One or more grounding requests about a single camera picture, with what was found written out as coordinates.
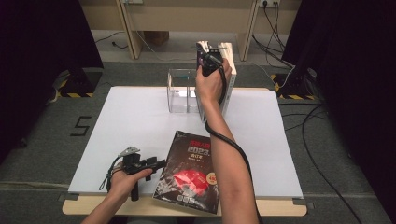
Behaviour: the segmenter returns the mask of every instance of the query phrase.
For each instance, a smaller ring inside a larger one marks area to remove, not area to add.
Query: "white table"
[[[293,204],[293,199],[302,199],[303,194],[275,93],[264,89],[234,89],[225,118],[249,159],[257,202],[264,204],[261,214],[282,216],[283,211],[284,216],[303,216],[305,205]],[[176,130],[209,136],[198,113],[169,113],[165,87],[111,88],[69,188],[70,193],[80,196],[77,201],[67,200],[64,212],[89,214],[101,202],[106,190],[99,190],[99,186],[107,169],[128,146],[140,148],[142,159],[152,156],[165,159]],[[171,210],[175,216],[202,216],[150,198],[160,173],[161,170],[149,182],[139,181],[141,199],[127,202],[118,214],[169,216]],[[140,203],[143,207],[139,205],[139,212],[136,205]]]

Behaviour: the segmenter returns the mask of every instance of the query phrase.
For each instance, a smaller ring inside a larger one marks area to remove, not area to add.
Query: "yellow and black hazard tape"
[[[71,98],[80,98],[80,97],[93,97],[93,93],[80,93],[80,92],[58,92],[58,97],[71,97]]]
[[[81,98],[81,97],[93,97],[94,87],[92,85],[74,85],[72,82],[67,82],[66,78],[59,87],[58,97],[71,97],[71,98]]]
[[[271,79],[275,83],[275,93],[276,97],[281,99],[291,99],[291,100],[314,100],[315,97],[312,94],[304,94],[301,92],[296,92],[293,89],[288,89],[287,87],[279,87],[278,78],[281,76],[271,75]]]
[[[289,100],[315,100],[314,96],[312,95],[276,95],[278,98],[281,99],[289,99]]]

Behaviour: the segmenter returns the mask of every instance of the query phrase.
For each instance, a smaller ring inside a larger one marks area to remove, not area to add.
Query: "human arm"
[[[224,59],[224,72],[227,78],[232,68]],[[198,91],[208,125],[215,132],[235,141],[224,117],[218,99],[221,95],[219,71],[208,77],[197,70],[196,89]],[[210,135],[212,162],[219,186],[223,223],[258,223],[254,190],[248,168],[240,153],[223,140]]]
[[[122,170],[111,178],[111,189],[103,201],[82,221],[83,224],[108,223],[128,199],[137,181],[152,173],[151,169],[143,170],[134,175],[127,175]]]

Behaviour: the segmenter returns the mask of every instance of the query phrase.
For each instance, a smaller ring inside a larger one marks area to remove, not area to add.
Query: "book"
[[[224,96],[224,100],[220,105],[221,113],[223,116],[225,116],[227,113],[228,104],[230,103],[231,93],[233,92],[233,85],[235,83],[236,74],[237,74],[236,68],[235,68],[235,63],[233,61],[233,44],[229,43],[229,42],[220,42],[220,43],[218,43],[218,45],[216,47],[212,47],[209,45],[208,41],[203,40],[203,41],[198,41],[196,43],[196,47],[197,47],[197,68],[200,65],[199,60],[203,53],[209,52],[212,50],[218,50],[219,53],[221,54],[221,57],[227,59],[231,68],[233,69],[229,83],[228,83],[228,88],[227,88],[226,94]],[[197,103],[198,103],[201,120],[205,121],[205,112],[201,107],[201,103],[199,101],[199,95],[197,95],[197,101],[198,101]]]
[[[209,137],[176,131],[152,197],[207,213],[218,212],[219,189]]]

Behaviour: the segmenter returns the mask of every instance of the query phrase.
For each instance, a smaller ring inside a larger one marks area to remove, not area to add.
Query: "electrical outlet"
[[[267,7],[275,7],[276,4],[279,6],[280,4],[280,0],[260,0],[260,7],[263,7],[263,2],[266,1],[267,2]]]

